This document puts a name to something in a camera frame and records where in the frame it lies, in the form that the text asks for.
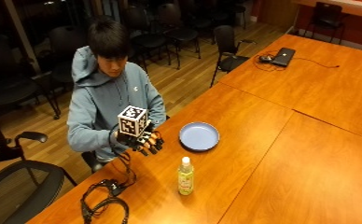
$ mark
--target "gray hoodie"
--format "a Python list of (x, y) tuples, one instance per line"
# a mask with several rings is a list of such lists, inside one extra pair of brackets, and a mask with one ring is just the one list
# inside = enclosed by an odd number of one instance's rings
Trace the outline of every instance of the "gray hoodie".
[(68, 142), (76, 151), (96, 150), (101, 162), (112, 161), (116, 154), (109, 144), (122, 153), (122, 145), (110, 130), (118, 129), (118, 115), (129, 105), (149, 109), (156, 128), (166, 121), (164, 99), (146, 72), (134, 63), (126, 63), (118, 77), (98, 71), (98, 64), (89, 47), (77, 50), (72, 75), (75, 90), (68, 116)]

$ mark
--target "blue plate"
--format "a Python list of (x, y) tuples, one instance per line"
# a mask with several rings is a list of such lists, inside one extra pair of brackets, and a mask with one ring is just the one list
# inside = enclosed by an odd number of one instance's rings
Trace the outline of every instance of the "blue plate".
[(181, 129), (181, 142), (193, 151), (206, 151), (219, 142), (218, 129), (205, 122), (194, 122)]

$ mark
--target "water bottle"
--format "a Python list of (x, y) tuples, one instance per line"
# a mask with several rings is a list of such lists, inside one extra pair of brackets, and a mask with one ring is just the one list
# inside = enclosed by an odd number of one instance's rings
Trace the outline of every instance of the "water bottle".
[(179, 192), (189, 195), (194, 190), (194, 166), (189, 157), (182, 158), (179, 168)]

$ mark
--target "hand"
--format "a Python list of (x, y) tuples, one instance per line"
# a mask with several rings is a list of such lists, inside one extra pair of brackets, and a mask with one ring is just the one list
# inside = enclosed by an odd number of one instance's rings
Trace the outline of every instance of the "hand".
[(142, 152), (145, 156), (149, 155), (148, 151), (157, 154), (165, 143), (161, 133), (153, 131), (153, 126), (145, 129), (140, 137), (130, 136), (120, 131), (114, 132), (114, 135), (120, 143), (133, 147), (133, 150)]

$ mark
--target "bottle label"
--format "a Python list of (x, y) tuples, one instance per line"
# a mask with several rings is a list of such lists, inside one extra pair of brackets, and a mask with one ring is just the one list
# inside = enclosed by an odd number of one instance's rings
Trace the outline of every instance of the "bottle label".
[(181, 194), (187, 195), (194, 189), (194, 172), (179, 172), (179, 191)]

